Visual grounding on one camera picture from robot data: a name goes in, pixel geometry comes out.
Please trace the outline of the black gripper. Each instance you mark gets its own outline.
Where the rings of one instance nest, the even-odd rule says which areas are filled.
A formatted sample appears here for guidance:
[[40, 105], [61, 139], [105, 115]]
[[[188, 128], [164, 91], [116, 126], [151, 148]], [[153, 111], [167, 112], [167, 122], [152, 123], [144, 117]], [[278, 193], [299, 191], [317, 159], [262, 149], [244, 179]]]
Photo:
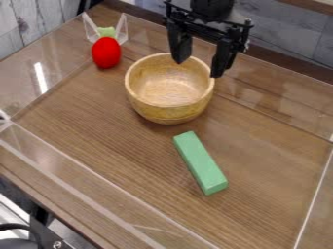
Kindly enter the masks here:
[[235, 0], [164, 0], [166, 28], [172, 60], [180, 64], [191, 55], [192, 37], [215, 43], [211, 77], [230, 68], [236, 51], [250, 45], [254, 23], [234, 9]]

